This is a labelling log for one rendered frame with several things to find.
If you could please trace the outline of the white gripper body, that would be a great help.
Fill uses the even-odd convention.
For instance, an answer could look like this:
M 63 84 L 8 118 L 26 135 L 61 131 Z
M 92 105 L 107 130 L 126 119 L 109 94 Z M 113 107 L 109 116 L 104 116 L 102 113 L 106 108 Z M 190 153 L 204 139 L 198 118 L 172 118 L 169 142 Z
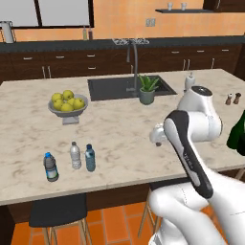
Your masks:
M 163 143 L 167 139 L 164 126 L 161 123 L 157 123 L 151 132 L 149 133 L 149 140 L 153 143 Z

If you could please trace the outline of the green plant in grey pot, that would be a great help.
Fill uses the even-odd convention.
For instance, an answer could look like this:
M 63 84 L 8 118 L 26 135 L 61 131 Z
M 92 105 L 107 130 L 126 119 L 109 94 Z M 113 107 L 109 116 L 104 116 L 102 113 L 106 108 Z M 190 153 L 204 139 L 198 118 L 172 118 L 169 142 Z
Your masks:
M 158 88 L 158 78 L 149 76 L 139 76 L 142 87 L 140 88 L 140 102 L 144 105 L 150 105 L 154 102 L 155 90 Z

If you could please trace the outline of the dark sink basin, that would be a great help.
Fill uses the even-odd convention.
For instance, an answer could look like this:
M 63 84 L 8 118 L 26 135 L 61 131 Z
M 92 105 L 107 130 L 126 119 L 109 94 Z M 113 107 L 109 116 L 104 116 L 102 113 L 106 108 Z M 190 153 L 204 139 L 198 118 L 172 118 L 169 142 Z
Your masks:
M 158 75 L 149 77 L 158 79 L 156 96 L 176 95 L 176 92 Z M 134 78 L 96 78 L 88 79 L 91 101 L 132 99 Z

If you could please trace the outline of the black wooden-legged stool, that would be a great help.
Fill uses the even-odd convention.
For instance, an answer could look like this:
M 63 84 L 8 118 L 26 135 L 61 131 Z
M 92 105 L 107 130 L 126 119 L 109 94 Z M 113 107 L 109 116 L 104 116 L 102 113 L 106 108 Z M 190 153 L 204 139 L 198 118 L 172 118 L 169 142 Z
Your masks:
M 57 245 L 56 228 L 77 222 L 83 245 L 92 245 L 86 217 L 86 194 L 73 194 L 34 201 L 29 226 L 42 229 L 45 245 Z
M 154 204 L 154 201 L 156 200 L 155 194 L 157 193 L 157 191 L 161 188 L 170 188 L 172 185 L 179 185 L 187 183 L 188 181 L 189 179 L 187 177 L 181 177 L 175 179 L 167 179 L 158 182 L 151 182 L 149 184 L 149 191 L 145 201 L 145 208 L 138 230 L 138 237 L 141 237 L 143 227 L 145 224 L 145 219 L 147 216 L 149 216 L 149 220 L 151 222 L 154 233 L 156 233 L 160 228 L 162 217 L 158 212 L 158 204 Z

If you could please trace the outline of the white soap dispenser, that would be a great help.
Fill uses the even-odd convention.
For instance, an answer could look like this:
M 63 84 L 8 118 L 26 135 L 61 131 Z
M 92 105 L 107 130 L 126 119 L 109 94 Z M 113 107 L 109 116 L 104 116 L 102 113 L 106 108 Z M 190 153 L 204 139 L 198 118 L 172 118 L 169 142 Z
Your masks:
M 195 83 L 195 77 L 193 73 L 190 73 L 185 79 L 185 90 L 188 91 L 194 83 Z

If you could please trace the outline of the blue-tinted dark-capped plastic bottle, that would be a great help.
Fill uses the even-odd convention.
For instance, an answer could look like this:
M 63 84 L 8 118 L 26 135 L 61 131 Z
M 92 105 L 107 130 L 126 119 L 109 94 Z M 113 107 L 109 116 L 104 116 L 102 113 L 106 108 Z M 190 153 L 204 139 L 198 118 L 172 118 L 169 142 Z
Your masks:
M 95 151 L 93 147 L 88 144 L 85 151 L 85 162 L 88 171 L 94 171 L 96 168 Z

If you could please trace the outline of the dark green glass bottle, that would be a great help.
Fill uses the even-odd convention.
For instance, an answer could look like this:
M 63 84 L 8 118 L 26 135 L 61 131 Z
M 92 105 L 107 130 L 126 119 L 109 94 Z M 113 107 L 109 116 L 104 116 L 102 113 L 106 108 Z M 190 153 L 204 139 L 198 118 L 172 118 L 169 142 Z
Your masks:
M 245 156 L 245 110 L 230 132 L 227 147 Z

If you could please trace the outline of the clear white-capped plastic bottle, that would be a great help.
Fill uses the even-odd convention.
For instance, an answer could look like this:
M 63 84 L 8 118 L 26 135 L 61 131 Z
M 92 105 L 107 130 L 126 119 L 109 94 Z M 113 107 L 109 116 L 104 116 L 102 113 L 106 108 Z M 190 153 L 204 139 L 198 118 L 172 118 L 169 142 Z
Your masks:
M 72 142 L 72 145 L 70 148 L 70 155 L 71 155 L 71 160 L 72 160 L 72 167 L 74 169 L 81 168 L 80 149 L 76 142 Z

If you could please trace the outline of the wooden stool leg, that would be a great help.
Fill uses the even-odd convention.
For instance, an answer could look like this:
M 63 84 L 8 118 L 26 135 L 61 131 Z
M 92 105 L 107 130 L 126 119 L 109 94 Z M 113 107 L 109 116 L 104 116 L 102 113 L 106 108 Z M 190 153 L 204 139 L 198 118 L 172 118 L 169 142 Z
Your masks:
M 241 168 L 234 178 L 240 180 L 244 173 L 245 173 L 245 168 Z

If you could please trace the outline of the grey fruit bowl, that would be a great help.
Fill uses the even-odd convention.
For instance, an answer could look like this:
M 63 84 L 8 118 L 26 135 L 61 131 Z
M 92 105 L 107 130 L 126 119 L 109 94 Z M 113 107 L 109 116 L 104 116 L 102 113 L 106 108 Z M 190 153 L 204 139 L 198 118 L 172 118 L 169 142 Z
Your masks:
M 88 99 L 81 94 L 75 94 L 75 98 L 81 98 L 84 100 L 84 106 L 79 110 L 74 110 L 70 112 L 62 112 L 62 111 L 55 110 L 54 104 L 51 100 L 48 102 L 48 108 L 52 113 L 56 114 L 58 117 L 62 119 L 63 124 L 79 123 L 79 116 L 87 108 Z

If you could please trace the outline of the hob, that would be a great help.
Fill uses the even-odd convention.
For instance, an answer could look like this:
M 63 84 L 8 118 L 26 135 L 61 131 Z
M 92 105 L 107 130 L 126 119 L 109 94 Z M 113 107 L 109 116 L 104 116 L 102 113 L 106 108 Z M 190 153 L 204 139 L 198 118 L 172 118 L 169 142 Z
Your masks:
M 136 44 L 136 45 L 148 45 L 150 42 L 148 39 L 145 38 L 113 38 L 113 43 L 118 46 L 124 46 L 129 44 Z

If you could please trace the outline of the dark brown cupboard run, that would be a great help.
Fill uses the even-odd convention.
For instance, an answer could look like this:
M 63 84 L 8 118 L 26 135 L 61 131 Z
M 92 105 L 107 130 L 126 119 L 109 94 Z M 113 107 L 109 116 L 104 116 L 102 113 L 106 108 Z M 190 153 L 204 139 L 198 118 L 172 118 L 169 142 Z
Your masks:
M 242 46 L 177 46 L 138 49 L 138 73 L 223 69 L 235 72 Z M 0 53 L 0 83 L 7 80 L 71 78 L 134 73 L 134 53 L 107 50 Z

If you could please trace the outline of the dark wall shelf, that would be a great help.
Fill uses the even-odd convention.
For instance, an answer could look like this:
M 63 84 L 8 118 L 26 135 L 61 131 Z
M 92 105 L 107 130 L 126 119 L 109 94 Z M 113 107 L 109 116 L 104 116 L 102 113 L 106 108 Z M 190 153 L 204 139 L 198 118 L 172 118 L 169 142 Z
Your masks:
M 210 10 L 198 10 L 198 9 L 189 9 L 189 10 L 166 10 L 166 9 L 156 9 L 156 12 L 159 13 L 214 13 L 214 11 Z

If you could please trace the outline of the dark brown wall cupboard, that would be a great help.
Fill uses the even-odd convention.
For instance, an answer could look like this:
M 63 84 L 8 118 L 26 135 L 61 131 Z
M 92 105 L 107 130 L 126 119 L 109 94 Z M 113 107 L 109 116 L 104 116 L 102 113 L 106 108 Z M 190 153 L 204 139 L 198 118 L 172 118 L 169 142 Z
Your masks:
M 245 0 L 204 0 L 203 9 L 216 12 L 245 12 Z

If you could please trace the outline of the window with dark frame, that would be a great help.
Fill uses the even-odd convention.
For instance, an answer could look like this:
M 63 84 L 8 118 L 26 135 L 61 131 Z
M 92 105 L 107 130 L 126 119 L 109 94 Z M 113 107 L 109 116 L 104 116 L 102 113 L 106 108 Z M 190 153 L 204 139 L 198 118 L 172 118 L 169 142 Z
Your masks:
M 93 27 L 93 0 L 0 0 L 0 21 L 16 28 Z

